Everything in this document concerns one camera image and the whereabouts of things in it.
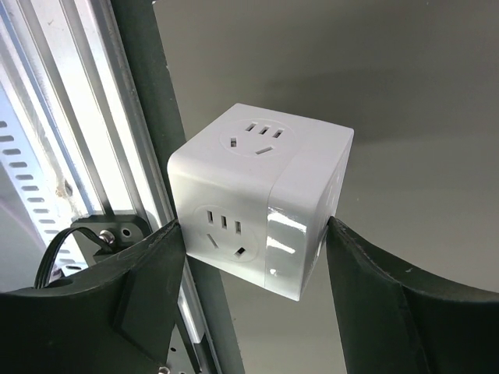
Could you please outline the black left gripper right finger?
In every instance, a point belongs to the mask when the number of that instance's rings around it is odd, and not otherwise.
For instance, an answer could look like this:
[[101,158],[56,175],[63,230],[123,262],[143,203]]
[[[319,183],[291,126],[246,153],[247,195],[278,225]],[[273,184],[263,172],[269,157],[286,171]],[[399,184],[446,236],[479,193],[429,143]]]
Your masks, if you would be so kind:
[[498,371],[496,292],[425,271],[334,217],[326,253],[347,372]]

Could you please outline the white cube socket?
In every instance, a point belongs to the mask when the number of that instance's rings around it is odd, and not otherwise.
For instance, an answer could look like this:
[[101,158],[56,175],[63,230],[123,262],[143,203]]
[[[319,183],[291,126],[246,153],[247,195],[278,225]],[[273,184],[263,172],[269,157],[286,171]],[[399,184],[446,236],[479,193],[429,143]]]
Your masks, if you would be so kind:
[[235,104],[168,160],[187,254],[303,296],[337,210],[354,131]]

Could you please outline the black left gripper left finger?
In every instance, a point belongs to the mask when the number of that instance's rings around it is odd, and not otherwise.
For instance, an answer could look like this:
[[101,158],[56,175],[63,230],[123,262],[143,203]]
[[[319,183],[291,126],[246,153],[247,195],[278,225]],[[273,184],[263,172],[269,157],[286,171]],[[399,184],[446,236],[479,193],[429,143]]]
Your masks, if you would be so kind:
[[158,373],[186,258],[173,221],[45,288],[1,296],[4,373]]

